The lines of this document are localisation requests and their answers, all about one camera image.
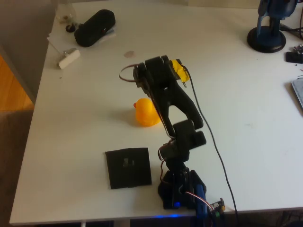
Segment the electronic component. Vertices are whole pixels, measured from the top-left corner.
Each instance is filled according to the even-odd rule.
[[[303,44],[295,46],[294,47],[294,52],[303,53]]]
[[[220,198],[220,201],[210,204],[210,206],[212,207],[212,212],[222,213],[225,211],[225,204],[222,198]]]
[[[303,54],[298,53],[298,52],[286,52],[285,60],[286,60],[286,62],[290,62],[290,63],[302,64],[303,63]]]

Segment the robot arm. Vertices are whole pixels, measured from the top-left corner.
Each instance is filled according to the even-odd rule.
[[[159,149],[159,158],[166,161],[169,169],[158,187],[164,209],[187,207],[196,209],[197,216],[205,218],[206,205],[185,193],[195,193],[205,199],[206,186],[197,173],[190,171],[184,162],[189,159],[189,151],[206,144],[206,139],[201,131],[196,132],[196,129],[202,128],[203,121],[193,101],[177,83],[181,75],[176,72],[173,62],[167,56],[140,63],[135,67],[133,75],[137,86],[151,98],[167,135],[171,138],[169,143]],[[181,110],[187,120],[172,125],[169,120],[171,105]]]

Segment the rubber duck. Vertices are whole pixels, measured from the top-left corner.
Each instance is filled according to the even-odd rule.
[[[140,98],[134,103],[136,119],[143,126],[153,126],[160,122],[157,110],[148,98]]]

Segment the desk surface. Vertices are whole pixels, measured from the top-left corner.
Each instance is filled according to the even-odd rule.
[[[191,8],[161,3],[99,1],[74,4],[79,21],[99,9],[114,11],[116,37],[81,53],[64,70],[49,46],[27,140],[11,224],[190,215],[164,210],[157,194],[161,124],[138,126],[133,103],[145,97],[119,80],[126,65],[168,55],[191,72],[202,110],[225,162],[239,211],[303,206],[303,120],[290,81],[301,65],[284,52],[300,43],[286,34],[284,50],[263,54],[246,43],[255,9]],[[56,21],[53,32],[65,32]],[[134,58],[124,57],[134,51]],[[125,73],[131,78],[131,70]],[[188,84],[185,89],[193,99]],[[184,119],[172,108],[172,122]],[[233,210],[209,130],[207,144],[186,165]],[[105,151],[148,147],[152,185],[111,190]]]

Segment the red wire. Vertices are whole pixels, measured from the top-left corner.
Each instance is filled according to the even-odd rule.
[[[197,197],[199,200],[201,200],[202,202],[204,202],[210,208],[210,210],[213,210],[213,208],[211,207],[211,205],[206,200],[204,200],[203,198],[201,198],[200,196],[198,196],[196,194],[193,194],[191,192],[185,192],[185,193]]]

